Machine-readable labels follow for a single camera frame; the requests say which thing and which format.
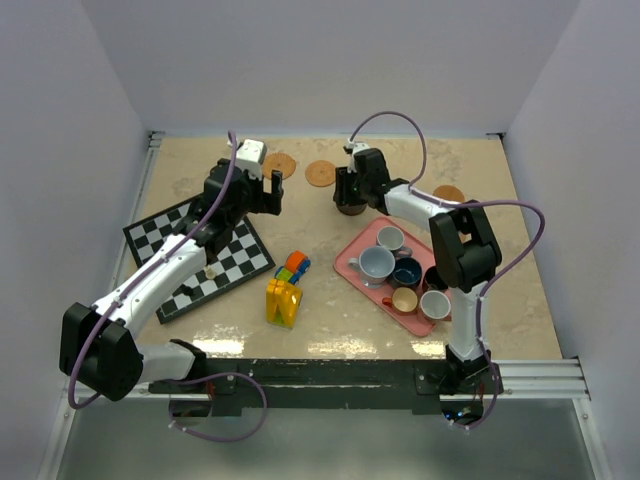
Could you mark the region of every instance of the white wall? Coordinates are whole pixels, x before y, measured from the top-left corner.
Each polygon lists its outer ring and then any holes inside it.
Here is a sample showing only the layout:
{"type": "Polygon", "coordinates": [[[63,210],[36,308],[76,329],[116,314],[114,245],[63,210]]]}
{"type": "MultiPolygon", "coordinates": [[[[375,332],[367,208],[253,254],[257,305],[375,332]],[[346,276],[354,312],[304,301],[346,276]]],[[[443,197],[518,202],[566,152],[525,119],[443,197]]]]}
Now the white wall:
{"type": "Polygon", "coordinates": [[[111,275],[144,132],[76,0],[0,4],[0,477],[35,478],[62,314],[111,275]]]}
{"type": "Polygon", "coordinates": [[[640,472],[639,20],[637,0],[583,0],[506,137],[518,193],[548,215],[538,266],[617,479],[640,472]]]}
{"type": "Polygon", "coordinates": [[[484,135],[513,121],[578,0],[83,4],[148,128],[350,132],[393,108],[484,135]]]}

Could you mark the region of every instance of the gray floor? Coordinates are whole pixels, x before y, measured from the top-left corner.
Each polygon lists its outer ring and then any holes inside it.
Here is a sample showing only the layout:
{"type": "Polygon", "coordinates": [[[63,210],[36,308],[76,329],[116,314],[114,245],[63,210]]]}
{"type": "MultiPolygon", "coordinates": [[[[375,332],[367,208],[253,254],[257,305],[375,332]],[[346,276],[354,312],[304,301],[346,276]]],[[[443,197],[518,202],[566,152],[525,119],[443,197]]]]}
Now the gray floor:
{"type": "MultiPolygon", "coordinates": [[[[233,434],[258,417],[207,419],[233,434]]],[[[436,416],[271,410],[256,435],[212,444],[167,428],[166,401],[101,403],[76,415],[59,479],[592,479],[570,401],[503,401],[469,435],[436,416]]]]}

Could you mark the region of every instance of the dark cup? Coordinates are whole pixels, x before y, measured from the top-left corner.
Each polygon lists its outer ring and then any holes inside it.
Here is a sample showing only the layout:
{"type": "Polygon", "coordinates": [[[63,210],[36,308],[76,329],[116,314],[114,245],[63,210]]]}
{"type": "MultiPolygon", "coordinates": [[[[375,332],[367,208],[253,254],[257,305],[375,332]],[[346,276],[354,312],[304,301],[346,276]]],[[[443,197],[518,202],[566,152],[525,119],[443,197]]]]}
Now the dark cup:
{"type": "Polygon", "coordinates": [[[389,276],[393,288],[407,287],[415,290],[422,280],[422,266],[415,258],[402,257],[396,260],[396,266],[389,276]]]}
{"type": "Polygon", "coordinates": [[[424,274],[424,280],[422,281],[422,289],[426,292],[428,290],[438,290],[444,292],[449,286],[444,283],[442,277],[438,273],[438,269],[435,267],[427,268],[424,274]]]}

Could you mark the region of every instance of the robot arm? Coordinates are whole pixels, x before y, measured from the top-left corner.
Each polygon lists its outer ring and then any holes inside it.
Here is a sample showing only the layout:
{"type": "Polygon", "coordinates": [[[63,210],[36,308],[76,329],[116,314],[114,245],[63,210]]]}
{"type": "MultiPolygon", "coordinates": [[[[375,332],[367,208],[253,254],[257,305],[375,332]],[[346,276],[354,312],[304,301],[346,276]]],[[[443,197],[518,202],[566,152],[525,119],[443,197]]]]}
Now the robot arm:
{"type": "MultiPolygon", "coordinates": [[[[452,332],[447,357],[469,375],[470,365],[477,373],[486,368],[478,344],[475,305],[482,287],[495,275],[502,260],[495,236],[482,208],[443,207],[434,197],[429,202],[412,194],[409,182],[392,180],[382,152],[365,143],[345,147],[350,154],[349,167],[336,168],[333,200],[342,213],[356,215],[368,205],[424,228],[431,233],[436,268],[451,289],[452,332]],[[464,243],[460,233],[471,238],[464,243]]],[[[485,347],[488,299],[482,302],[481,324],[485,347]]]]}
{"type": "Polygon", "coordinates": [[[242,143],[222,203],[201,230],[166,258],[166,253],[196,227],[218,197],[229,160],[218,161],[204,182],[203,193],[191,203],[187,215],[148,264],[159,260],[163,263],[137,284],[126,299],[121,301],[120,293],[141,276],[143,269],[90,308],[76,303],[66,311],[60,348],[63,373],[71,374],[89,332],[115,301],[118,308],[108,318],[82,362],[80,382],[115,401],[138,383],[180,380],[196,375],[196,361],[204,360],[205,355],[192,345],[172,340],[166,345],[137,346],[135,340],[153,312],[172,292],[215,261],[218,253],[231,242],[233,229],[247,213],[280,214],[282,174],[273,172],[271,193],[263,191],[262,163],[266,150],[262,142],[245,140],[242,143]]]}

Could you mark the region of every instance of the dark blue mug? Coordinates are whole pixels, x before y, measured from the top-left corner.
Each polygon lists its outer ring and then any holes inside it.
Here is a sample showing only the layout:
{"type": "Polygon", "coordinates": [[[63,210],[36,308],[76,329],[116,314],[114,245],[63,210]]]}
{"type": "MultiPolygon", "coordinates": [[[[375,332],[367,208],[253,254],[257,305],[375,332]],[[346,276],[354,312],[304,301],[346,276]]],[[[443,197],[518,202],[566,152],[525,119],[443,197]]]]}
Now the dark blue mug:
{"type": "Polygon", "coordinates": [[[402,257],[389,275],[389,284],[393,288],[407,287],[415,290],[422,282],[422,266],[413,257],[402,257]]]}

